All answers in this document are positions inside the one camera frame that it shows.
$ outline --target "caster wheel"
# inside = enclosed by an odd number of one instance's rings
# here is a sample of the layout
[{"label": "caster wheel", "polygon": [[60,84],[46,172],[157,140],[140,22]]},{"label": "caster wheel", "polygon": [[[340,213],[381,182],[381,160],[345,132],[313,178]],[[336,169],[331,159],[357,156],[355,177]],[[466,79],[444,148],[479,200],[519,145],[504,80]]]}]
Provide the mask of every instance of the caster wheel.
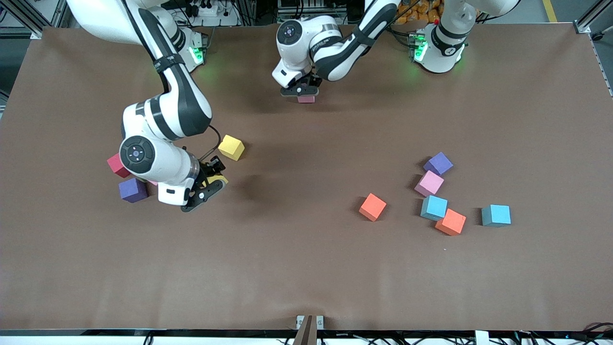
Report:
[{"label": "caster wheel", "polygon": [[604,34],[600,31],[596,31],[595,33],[592,34],[592,39],[594,41],[600,41],[603,37],[604,37]]}]

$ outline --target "light blue cube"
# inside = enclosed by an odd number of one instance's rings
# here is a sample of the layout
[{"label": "light blue cube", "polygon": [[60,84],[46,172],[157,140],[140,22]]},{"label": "light blue cube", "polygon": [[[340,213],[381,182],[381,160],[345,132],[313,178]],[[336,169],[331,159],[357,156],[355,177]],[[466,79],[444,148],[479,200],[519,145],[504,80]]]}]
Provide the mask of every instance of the light blue cube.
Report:
[{"label": "light blue cube", "polygon": [[424,199],[421,216],[432,220],[441,220],[447,212],[447,200],[430,195]]},{"label": "light blue cube", "polygon": [[507,205],[490,205],[481,209],[481,218],[486,227],[507,227],[511,225],[511,208]]}]

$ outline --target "yellow line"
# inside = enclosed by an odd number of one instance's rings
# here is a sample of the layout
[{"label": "yellow line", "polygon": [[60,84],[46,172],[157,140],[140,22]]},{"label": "yellow line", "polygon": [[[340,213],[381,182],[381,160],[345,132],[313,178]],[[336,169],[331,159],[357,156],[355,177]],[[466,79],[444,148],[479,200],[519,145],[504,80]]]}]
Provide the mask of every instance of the yellow line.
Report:
[{"label": "yellow line", "polygon": [[545,6],[545,12],[547,12],[549,23],[557,23],[558,18],[555,17],[554,7],[551,5],[551,0],[543,0],[543,6]]}]

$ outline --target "orange cube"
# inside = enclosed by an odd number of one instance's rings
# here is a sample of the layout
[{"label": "orange cube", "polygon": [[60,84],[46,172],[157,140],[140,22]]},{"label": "orange cube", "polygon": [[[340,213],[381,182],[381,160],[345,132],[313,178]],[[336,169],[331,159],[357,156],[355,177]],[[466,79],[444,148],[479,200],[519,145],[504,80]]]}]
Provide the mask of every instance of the orange cube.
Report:
[{"label": "orange cube", "polygon": [[387,204],[383,200],[370,193],[366,201],[364,201],[364,204],[362,204],[362,207],[360,207],[360,213],[374,222],[379,218],[379,215],[381,215],[386,205]]},{"label": "orange cube", "polygon": [[462,227],[464,227],[465,221],[465,216],[453,211],[452,209],[447,209],[445,217],[436,222],[436,225],[434,227],[449,236],[456,236],[462,232]]}]

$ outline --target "purple cube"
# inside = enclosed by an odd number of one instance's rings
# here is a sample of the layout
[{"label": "purple cube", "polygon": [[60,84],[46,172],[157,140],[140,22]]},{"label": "purple cube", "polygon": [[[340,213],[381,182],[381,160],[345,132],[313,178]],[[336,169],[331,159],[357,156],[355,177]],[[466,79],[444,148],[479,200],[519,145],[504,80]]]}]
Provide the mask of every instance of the purple cube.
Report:
[{"label": "purple cube", "polygon": [[428,163],[424,165],[424,169],[442,176],[447,170],[451,169],[452,166],[453,164],[447,156],[445,156],[443,152],[439,152],[436,156],[430,158]]},{"label": "purple cube", "polygon": [[136,177],[120,183],[119,194],[122,199],[130,203],[135,203],[149,196],[145,183]]}]

